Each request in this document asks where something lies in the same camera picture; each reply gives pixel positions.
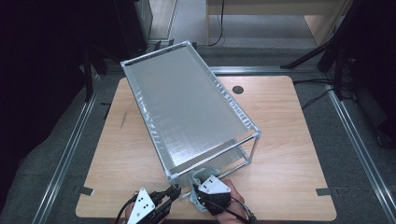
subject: black cable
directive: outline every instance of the black cable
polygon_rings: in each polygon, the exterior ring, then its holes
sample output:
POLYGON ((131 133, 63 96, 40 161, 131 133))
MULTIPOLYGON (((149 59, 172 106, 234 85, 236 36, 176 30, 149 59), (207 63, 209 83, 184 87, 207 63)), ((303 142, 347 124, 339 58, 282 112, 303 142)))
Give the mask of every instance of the black cable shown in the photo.
POLYGON ((224 212, 227 212, 227 213, 229 213, 229 214, 235 216, 236 219, 242 221, 243 223, 250 224, 250 222, 249 222, 248 220, 246 220, 244 217, 239 216, 239 215, 236 214, 235 212, 233 212, 233 211, 231 211, 231 210, 228 210, 228 209, 225 208, 225 207, 222 207, 222 206, 220 206, 220 205, 218 205, 218 204, 216 204, 216 203, 212 203, 212 202, 210 202, 209 200, 205 200, 205 202, 206 202, 206 203, 210 203, 210 204, 212 204, 213 206, 215 206, 215 207, 217 207, 217 208, 223 210, 224 212))
POLYGON ((218 39, 214 44, 207 45, 207 47, 213 47, 213 46, 217 45, 217 44, 219 43, 219 41, 221 40, 221 38, 222 38, 222 33, 223 33, 223 24, 222 24, 223 17, 224 17, 224 0, 222 0, 222 4, 221 4, 221 20, 220 20, 220 28, 221 28, 221 31, 220 31, 219 39, 218 39))
POLYGON ((241 205, 244 208, 245 212, 247 213, 249 223, 255 223, 257 221, 257 218, 254 216, 254 214, 250 211, 250 209, 244 203, 241 203, 234 197, 231 197, 231 198, 234 199, 237 203, 239 203, 239 205, 241 205))
POLYGON ((329 91, 333 91, 333 90, 334 90, 334 89, 326 90, 325 92, 323 92, 323 93, 322 93, 320 96, 318 96, 317 98, 314 98, 314 99, 308 101, 308 102, 302 107, 302 109, 305 109, 305 108, 307 108, 309 105, 312 105, 314 102, 316 102, 317 100, 319 100, 319 99, 322 98, 323 96, 327 95, 327 93, 329 93, 329 91))
POLYGON ((125 205, 121 208, 119 214, 117 215, 115 224, 119 224, 120 217, 121 217, 123 211, 125 210, 125 208, 126 208, 129 204, 136 202, 136 199, 137 199, 137 194, 136 194, 132 199, 128 200, 128 202, 125 203, 125 205))

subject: electrical cable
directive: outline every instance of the electrical cable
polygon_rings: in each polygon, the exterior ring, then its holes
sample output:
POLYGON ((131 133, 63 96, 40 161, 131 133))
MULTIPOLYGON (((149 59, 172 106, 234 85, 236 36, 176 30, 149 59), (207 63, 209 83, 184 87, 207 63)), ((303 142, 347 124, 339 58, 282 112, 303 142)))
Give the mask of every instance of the electrical cable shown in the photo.
POLYGON ((233 212, 233 211, 231 211, 231 210, 228 210, 228 209, 225 208, 225 207, 222 207, 222 206, 220 206, 220 205, 218 205, 218 204, 216 204, 216 203, 212 203, 212 202, 210 202, 209 200, 205 200, 205 202, 206 202, 206 203, 210 203, 210 204, 212 204, 213 206, 215 206, 215 207, 217 207, 217 208, 223 210, 224 212, 227 212, 227 213, 229 213, 229 214, 235 216, 236 219, 242 221, 243 223, 250 224, 250 222, 249 222, 248 220, 246 220, 245 218, 239 216, 239 215, 236 214, 235 212, 233 212))
POLYGON ((317 98, 314 98, 314 99, 308 101, 308 102, 302 107, 302 109, 305 109, 305 108, 307 108, 309 105, 312 105, 314 102, 316 102, 317 100, 319 100, 319 99, 322 98, 323 96, 327 95, 327 93, 329 93, 329 91, 333 91, 333 90, 334 90, 333 88, 328 89, 328 90, 326 90, 325 92, 323 92, 320 96, 318 96, 317 98))
POLYGON ((221 29, 221 30, 220 30, 219 39, 218 39, 215 43, 213 43, 213 44, 204 45, 204 46, 206 46, 206 47, 213 47, 213 46, 217 45, 217 44, 219 43, 219 41, 221 40, 222 35, 223 35, 223 17, 224 17, 224 0, 222 0, 222 3, 221 3, 221 19, 220 19, 220 29, 221 29))
POLYGON ((121 208, 119 214, 117 215, 116 221, 114 222, 115 224, 119 224, 120 217, 121 217, 123 211, 125 210, 125 208, 126 208, 129 204, 136 202, 136 199, 137 199, 137 194, 136 194, 132 199, 128 200, 128 202, 125 203, 125 205, 121 208))

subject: aluminum rail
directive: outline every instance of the aluminum rail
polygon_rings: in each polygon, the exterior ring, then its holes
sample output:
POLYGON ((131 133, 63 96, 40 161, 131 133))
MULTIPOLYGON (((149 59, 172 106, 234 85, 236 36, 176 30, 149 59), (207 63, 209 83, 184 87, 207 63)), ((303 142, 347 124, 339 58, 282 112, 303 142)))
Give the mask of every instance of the aluminum rail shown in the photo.
POLYGON ((375 166, 375 163, 370 156, 369 151, 361 140, 361 136, 358 133, 351 117, 349 116, 344 102, 340 102, 338 97, 335 95, 334 91, 329 92, 332 104, 337 111, 338 116, 343 122, 346 133, 351 140, 355 152, 361 161, 361 166, 363 167, 367 177, 373 187, 373 190, 378 197, 378 200, 387 216, 389 223, 396 223, 396 204, 393 196, 387 187, 382 175, 379 173, 375 166))
MULTIPOLYGON (((100 87, 101 83, 102 79, 98 75, 96 75, 93 85, 96 87, 100 87)), ((70 161, 73 159, 73 155, 78 145, 79 138, 81 137, 81 133, 84 130, 89 115, 91 114, 92 107, 96 100, 96 95, 97 91, 93 93, 90 101, 85 103, 84 107, 82 108, 76 126, 71 133, 69 141, 67 142, 67 145, 64 149, 64 154, 62 155, 61 160, 58 163, 52 179, 47 186, 41 204, 39 205, 37 212, 35 213, 35 217, 32 222, 34 224, 46 223, 47 221, 50 210, 53 206, 53 203, 55 202, 56 196, 58 195, 59 189, 64 182, 64 176, 67 172, 67 169, 69 168, 70 161)))

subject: gray floor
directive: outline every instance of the gray floor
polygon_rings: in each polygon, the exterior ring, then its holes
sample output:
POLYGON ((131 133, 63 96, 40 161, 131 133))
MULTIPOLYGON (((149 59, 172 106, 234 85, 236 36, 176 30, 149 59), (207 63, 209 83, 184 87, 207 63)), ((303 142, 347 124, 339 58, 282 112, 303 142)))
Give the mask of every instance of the gray floor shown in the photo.
MULTIPOLYGON (((203 35, 205 30, 198 29, 205 24, 205 17, 200 14, 199 10, 195 10, 201 7, 202 3, 199 3, 200 6, 194 6, 198 2, 204 1, 178 1, 177 14, 171 33, 171 38, 174 38, 176 42, 189 39, 199 44, 205 43, 205 35, 203 35), (179 12, 183 8, 183 4, 185 4, 184 8, 195 9, 190 9, 189 13, 187 13, 187 9, 179 12), (181 15, 189 15, 189 17, 185 19, 181 15)), ((282 17, 278 17, 277 20, 280 20, 277 26, 267 27, 264 35, 258 35, 252 30, 250 31, 251 35, 246 32, 244 33, 246 36, 234 38, 231 33, 225 33, 223 48, 200 47, 198 52, 209 66, 265 66, 291 62, 316 46, 312 37, 306 35, 306 24, 302 20, 298 20, 298 17, 291 21, 282 17), (296 34, 299 35, 291 35, 290 27, 297 21, 299 22, 296 26, 300 28, 296 34), (260 39, 260 45, 257 44, 258 42, 247 41, 249 36, 260 39)), ((315 65, 318 58, 316 57, 305 64, 315 65)), ((77 217, 75 208, 78 194, 73 191, 75 186, 82 186, 85 181, 105 123, 104 117, 108 106, 101 103, 111 103, 118 81, 124 77, 117 64, 111 63, 109 67, 108 75, 102 77, 102 85, 96 87, 98 92, 95 104, 59 188, 59 193, 49 211, 47 223, 108 223, 108 220, 102 218, 77 217)), ((291 76, 293 80, 298 80, 320 78, 321 74, 288 73, 288 76, 291 76)), ((309 100, 321 95, 325 88, 319 84, 299 84, 296 86, 296 91, 301 105, 304 105, 309 100)), ((84 106, 83 101, 84 90, 69 106, 51 136, 35 148, 21 164, 8 193, 7 204, 1 213, 0 223, 32 222, 84 106)), ((393 177, 396 171, 395 151, 379 147, 360 108, 352 101, 347 101, 346 104, 381 174, 384 175, 389 187, 395 190, 396 181, 393 177)), ((304 115, 326 181, 333 192, 332 198, 337 210, 337 219, 331 223, 389 223, 329 97, 325 96, 307 107, 304 110, 304 115)))

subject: black wire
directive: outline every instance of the black wire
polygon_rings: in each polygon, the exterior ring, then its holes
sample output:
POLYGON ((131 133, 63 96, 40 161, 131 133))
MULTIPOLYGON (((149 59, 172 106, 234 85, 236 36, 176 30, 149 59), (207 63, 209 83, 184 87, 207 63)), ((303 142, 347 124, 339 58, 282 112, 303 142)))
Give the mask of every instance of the black wire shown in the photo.
POLYGON ((314 98, 314 99, 308 101, 308 102, 302 107, 302 109, 305 109, 305 108, 307 108, 309 105, 312 105, 314 102, 316 102, 317 100, 319 100, 319 99, 322 98, 323 96, 327 95, 327 93, 329 93, 329 91, 333 91, 333 89, 326 90, 325 92, 323 92, 323 93, 322 93, 320 96, 318 96, 317 98, 314 98))
POLYGON ((137 194, 136 194, 132 199, 128 200, 128 202, 125 203, 125 205, 121 208, 119 214, 117 215, 115 224, 119 224, 120 217, 121 217, 123 211, 125 210, 125 208, 126 208, 129 204, 135 202, 135 201, 136 201, 136 198, 137 198, 137 194))
POLYGON ((244 208, 244 210, 245 210, 245 212, 247 213, 247 216, 248 216, 248 210, 246 209, 246 207, 244 206, 244 204, 241 203, 240 201, 236 200, 234 197, 231 197, 231 198, 232 198, 234 201, 236 201, 237 203, 239 203, 239 205, 241 205, 241 207, 244 208))
POLYGON ((221 38, 222 38, 222 32, 223 32, 223 25, 222 25, 223 16, 224 16, 224 0, 222 1, 222 4, 221 4, 221 20, 220 20, 220 28, 221 28, 221 31, 220 31, 219 39, 218 39, 218 41, 216 41, 214 44, 207 45, 207 47, 213 47, 213 46, 217 45, 217 44, 219 43, 219 41, 221 40, 221 38))
POLYGON ((212 203, 212 202, 210 202, 209 200, 205 200, 205 202, 206 202, 206 203, 212 204, 213 206, 215 206, 215 207, 217 207, 217 208, 223 210, 224 212, 230 213, 231 215, 235 216, 238 220, 240 220, 240 221, 242 221, 242 222, 244 222, 244 223, 246 223, 246 224, 250 224, 250 222, 249 222, 248 220, 246 220, 244 217, 239 216, 239 215, 236 214, 235 212, 233 212, 233 211, 231 211, 231 210, 228 210, 228 209, 225 208, 225 207, 222 207, 222 206, 220 206, 220 205, 218 205, 218 204, 216 204, 216 203, 212 203))

